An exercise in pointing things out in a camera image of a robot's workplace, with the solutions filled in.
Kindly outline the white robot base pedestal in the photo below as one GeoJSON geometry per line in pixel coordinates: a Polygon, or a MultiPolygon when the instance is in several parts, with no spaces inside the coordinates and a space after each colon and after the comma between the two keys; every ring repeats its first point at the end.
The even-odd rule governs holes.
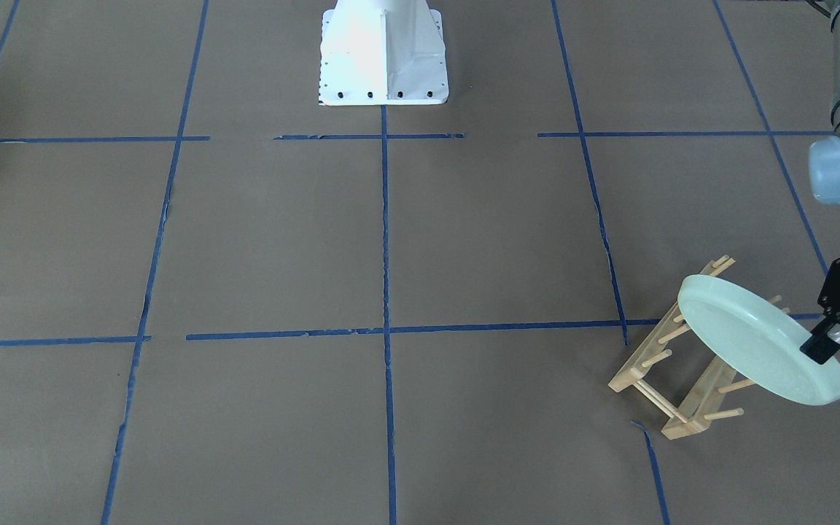
{"type": "Polygon", "coordinates": [[[319,50],[323,106],[449,99],[443,17],[426,1],[338,1],[322,14],[319,50]]]}

